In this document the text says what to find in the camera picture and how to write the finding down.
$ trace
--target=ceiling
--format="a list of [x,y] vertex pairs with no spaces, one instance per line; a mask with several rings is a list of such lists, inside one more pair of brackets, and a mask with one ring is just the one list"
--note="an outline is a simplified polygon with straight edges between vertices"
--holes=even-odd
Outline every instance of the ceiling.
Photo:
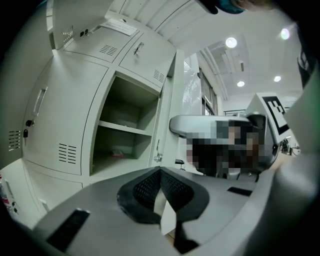
[[[228,55],[233,56],[235,66],[243,61],[244,72],[228,72],[223,68],[223,51],[211,51],[229,96],[302,90],[297,66],[301,46],[295,25],[278,10],[212,15],[194,0],[115,0],[109,12],[145,25],[183,49],[185,57],[206,47],[212,50],[226,38],[235,37],[238,45]],[[288,40],[280,38],[282,28],[290,29]],[[282,79],[276,83],[277,75]],[[237,87],[239,80],[245,86]]]

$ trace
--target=white paper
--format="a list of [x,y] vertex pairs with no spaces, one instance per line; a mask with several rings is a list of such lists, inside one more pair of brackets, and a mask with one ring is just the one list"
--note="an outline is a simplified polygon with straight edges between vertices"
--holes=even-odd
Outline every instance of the white paper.
[[105,23],[101,24],[102,27],[112,29],[118,32],[121,32],[125,35],[131,36],[134,32],[137,31],[137,29],[133,26],[130,26],[123,21],[116,20],[116,19],[109,19]]

